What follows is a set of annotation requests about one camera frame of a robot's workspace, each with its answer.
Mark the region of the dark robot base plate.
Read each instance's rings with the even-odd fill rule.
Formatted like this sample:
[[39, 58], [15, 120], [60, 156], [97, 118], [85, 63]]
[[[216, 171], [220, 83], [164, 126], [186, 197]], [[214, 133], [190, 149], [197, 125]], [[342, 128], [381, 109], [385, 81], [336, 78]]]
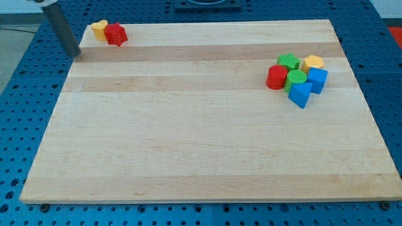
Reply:
[[241, 9], [242, 0], [174, 0], [175, 9]]

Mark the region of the white rod mount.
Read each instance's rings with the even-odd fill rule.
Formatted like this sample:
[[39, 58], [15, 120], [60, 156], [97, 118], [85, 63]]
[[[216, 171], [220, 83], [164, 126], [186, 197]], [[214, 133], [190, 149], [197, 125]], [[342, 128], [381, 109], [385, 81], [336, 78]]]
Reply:
[[51, 4], [57, 3], [58, 0], [32, 0], [34, 3], [39, 5], [39, 7], [47, 7]]

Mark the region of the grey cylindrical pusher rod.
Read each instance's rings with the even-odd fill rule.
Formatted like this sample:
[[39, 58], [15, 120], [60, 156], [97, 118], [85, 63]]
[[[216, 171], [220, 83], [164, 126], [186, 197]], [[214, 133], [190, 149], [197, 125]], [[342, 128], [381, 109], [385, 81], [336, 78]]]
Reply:
[[54, 3], [50, 6], [41, 8], [66, 55], [72, 58], [79, 56], [81, 51], [78, 41], [72, 32], [60, 5]]

